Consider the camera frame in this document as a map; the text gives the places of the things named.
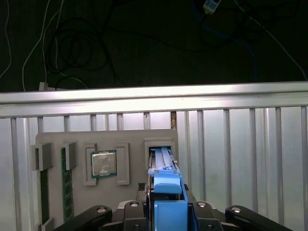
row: metal pin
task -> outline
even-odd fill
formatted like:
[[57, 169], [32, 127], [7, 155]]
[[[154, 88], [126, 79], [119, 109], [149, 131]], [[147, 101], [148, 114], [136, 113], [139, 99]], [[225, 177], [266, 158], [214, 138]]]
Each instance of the metal pin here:
[[231, 210], [232, 210], [233, 212], [235, 212], [235, 213], [240, 213], [240, 212], [241, 212], [241, 209], [240, 209], [240, 208], [237, 208], [237, 207], [233, 207]]
[[138, 203], [137, 203], [137, 202], [132, 202], [132, 203], [130, 203], [130, 206], [132, 206], [132, 207], [137, 207], [137, 206], [138, 206]]
[[106, 209], [104, 207], [100, 207], [100, 208], [97, 209], [97, 212], [98, 213], [104, 213], [104, 212], [106, 212]]
[[204, 203], [204, 202], [198, 202], [198, 206], [200, 206], [200, 207], [206, 207], [206, 203]]

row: black cable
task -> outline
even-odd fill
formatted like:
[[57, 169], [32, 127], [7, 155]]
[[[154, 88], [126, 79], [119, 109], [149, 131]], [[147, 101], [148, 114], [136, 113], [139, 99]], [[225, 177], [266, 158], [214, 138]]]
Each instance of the black cable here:
[[193, 52], [193, 53], [203, 53], [203, 52], [206, 52], [206, 51], [203, 51], [203, 50], [193, 50], [193, 49], [187, 49], [187, 48], [184, 48], [184, 47], [179, 47], [179, 46], [174, 45], [172, 43], [165, 42], [165, 41], [163, 41], [163, 40], [161, 40], [159, 38], [155, 38], [152, 35], [144, 34], [144, 33], [137, 32], [137, 31], [122, 30], [122, 29], [116, 29], [116, 28], [112, 28], [112, 27], [107, 27], [107, 29], [110, 30], [110, 31], [113, 31], [113, 32], [117, 32], [117, 33], [131, 34], [131, 35], [138, 35], [138, 36], [146, 37], [146, 38], [155, 40], [155, 41], [157, 41], [157, 42], [159, 42], [161, 44], [164, 44], [164, 45], [166, 45], [168, 47], [171, 47], [173, 49], [176, 49], [176, 50]]
[[64, 77], [60, 78], [60, 79], [56, 82], [56, 85], [54, 86], [55, 90], [58, 89], [59, 84], [60, 84], [63, 80], [68, 79], [68, 78], [78, 79], [78, 81], [81, 82], [81, 83], [84, 85], [85, 88], [88, 88], [88, 86], [87, 86], [87, 84], [85, 83], [85, 81], [83, 81], [81, 78], [78, 78], [78, 77], [76, 77], [76, 76], [64, 76]]
[[[244, 39], [249, 43], [258, 42], [264, 36], [265, 29], [272, 28], [275, 24], [282, 20], [293, 18], [299, 7], [299, 0], [291, 0], [285, 3], [276, 5], [261, 5], [252, 6], [247, 2], [247, 0], [238, 0], [239, 6], [236, 8], [223, 8], [219, 7], [219, 11], [232, 11], [234, 21], [236, 24], [236, 30], [239, 33], [236, 35], [235, 39], [239, 37], [244, 37]], [[284, 7], [292, 8], [294, 6], [291, 14], [282, 15], [280, 10]], [[251, 18], [258, 21], [261, 25], [256, 24]]]
[[[122, 85], [125, 85], [125, 83], [116, 73], [107, 46], [103, 41], [106, 27], [111, 19], [112, 13], [117, 3], [124, 4], [124, 1], [113, 1], [104, 23], [101, 23], [94, 14], [93, 0], [90, 1], [91, 13], [93, 19], [98, 24], [98, 27], [78, 17], [67, 19], [59, 24], [54, 37], [52, 38], [51, 43], [49, 44], [49, 47], [46, 51], [45, 64], [49, 72], [58, 74], [74, 68], [79, 68], [86, 71], [98, 71], [105, 68], [106, 65], [109, 65], [111, 71], [113, 72], [114, 79]], [[81, 26], [85, 26], [86, 29], [82, 30], [67, 28], [70, 25], [79, 25], [79, 28]], [[62, 63], [61, 67], [56, 67], [56, 65], [54, 65], [53, 61], [51, 60], [51, 51], [55, 45], [56, 38], [58, 39], [58, 53], [59, 60]], [[97, 67], [90, 66], [93, 59], [93, 44], [98, 44], [104, 53], [104, 57], [100, 59], [102, 61], [101, 65]]]

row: horizontal metal bar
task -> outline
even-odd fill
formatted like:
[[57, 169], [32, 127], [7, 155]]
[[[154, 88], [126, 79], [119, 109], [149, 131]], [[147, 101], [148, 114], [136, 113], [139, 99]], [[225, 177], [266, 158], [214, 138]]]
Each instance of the horizontal metal bar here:
[[0, 118], [82, 114], [307, 106], [308, 91], [276, 94], [160, 97], [56, 103], [0, 104]]
[[88, 100], [160, 98], [160, 97], [187, 97], [210, 96], [246, 93], [280, 93], [303, 92], [308, 90], [307, 82], [288, 83], [258, 83], [258, 84], [226, 84], [226, 85], [199, 85], [173, 86], [149, 88], [122, 88], [103, 90], [72, 90], [72, 91], [41, 91], [26, 93], [2, 93], [0, 104], [9, 103], [45, 103], [69, 102]]

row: vertical metal slat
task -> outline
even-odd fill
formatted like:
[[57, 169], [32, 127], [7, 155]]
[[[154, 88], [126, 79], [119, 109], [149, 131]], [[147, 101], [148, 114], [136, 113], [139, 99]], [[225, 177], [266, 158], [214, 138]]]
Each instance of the vertical metal slat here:
[[108, 118], [108, 129], [109, 131], [117, 130], [117, 116], [116, 114], [109, 114], [107, 115]]
[[228, 111], [204, 111], [206, 200], [220, 211], [231, 205], [230, 132], [226, 126]]
[[96, 131], [107, 130], [106, 115], [95, 115], [96, 117]]
[[230, 110], [232, 203], [257, 210], [254, 111]]
[[151, 129], [171, 128], [171, 112], [151, 112], [150, 118]]
[[282, 108], [284, 224], [304, 230], [302, 111]]
[[303, 182], [304, 182], [304, 228], [308, 229], [308, 116], [307, 107], [302, 107], [302, 136], [303, 136]]
[[203, 112], [188, 112], [191, 189], [197, 200], [205, 199]]
[[[39, 118], [33, 117], [28, 119], [28, 149], [27, 151], [27, 157], [29, 160], [31, 160], [31, 145], [34, 145], [36, 143], [35, 138], [38, 134], [38, 131], [41, 131], [41, 125], [39, 125]], [[40, 189], [39, 189], [39, 172], [38, 171], [32, 171], [31, 165], [28, 166], [30, 179], [31, 179], [31, 188], [30, 188], [30, 195], [32, 196], [31, 206], [32, 209], [30, 210], [33, 214], [31, 217], [33, 220], [31, 221], [31, 225], [40, 224]]]
[[13, 198], [14, 198], [14, 213], [15, 213], [15, 227], [16, 230], [22, 229], [21, 221], [21, 204], [20, 204], [20, 179], [19, 179], [19, 156], [17, 143], [17, 126], [16, 118], [10, 119], [11, 124], [11, 158], [13, 167]]
[[91, 131], [90, 115], [72, 115], [69, 124], [70, 131]]
[[19, 194], [20, 194], [20, 219], [22, 231], [33, 230], [33, 205], [31, 197], [31, 166], [27, 154], [29, 150], [28, 143], [28, 119], [16, 119], [17, 133], [17, 156], [18, 156], [18, 178], [19, 178]]
[[265, 110], [256, 109], [256, 146], [257, 146], [257, 207], [258, 213], [268, 215], [268, 190], [267, 190], [267, 155]]
[[123, 114], [123, 130], [144, 129], [143, 113]]
[[190, 158], [188, 151], [188, 129], [187, 112], [177, 112], [177, 132], [179, 142], [179, 167], [183, 175], [184, 182], [190, 186]]
[[10, 119], [0, 119], [0, 134], [0, 224], [2, 230], [15, 231]]
[[44, 132], [64, 131], [63, 116], [43, 117]]

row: blue plastic part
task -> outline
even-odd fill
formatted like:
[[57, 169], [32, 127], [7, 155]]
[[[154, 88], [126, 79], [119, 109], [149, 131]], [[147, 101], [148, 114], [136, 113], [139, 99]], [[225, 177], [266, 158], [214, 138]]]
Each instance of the blue plastic part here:
[[163, 159], [165, 162], [165, 167], [174, 167], [172, 160], [173, 160], [173, 156], [170, 155], [169, 151], [167, 148], [162, 148], [162, 154], [163, 154]]
[[155, 169], [162, 169], [165, 167], [165, 162], [163, 158], [163, 152], [161, 148], [154, 149], [155, 151]]
[[156, 170], [154, 193], [181, 194], [180, 175], [175, 170]]
[[180, 184], [182, 189], [182, 197], [184, 197], [184, 200], [154, 202], [155, 231], [188, 230], [188, 198], [181, 174]]

